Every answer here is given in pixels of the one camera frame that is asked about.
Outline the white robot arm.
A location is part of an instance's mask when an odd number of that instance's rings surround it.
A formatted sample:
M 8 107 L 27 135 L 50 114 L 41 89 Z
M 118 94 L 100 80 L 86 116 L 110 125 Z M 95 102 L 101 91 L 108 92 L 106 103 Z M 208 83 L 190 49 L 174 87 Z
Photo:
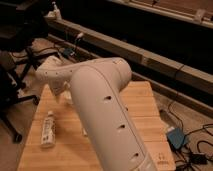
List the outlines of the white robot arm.
M 131 81 L 131 68 L 120 57 L 64 65 L 48 57 L 36 76 L 54 95 L 65 84 L 103 171 L 157 171 L 120 92 Z

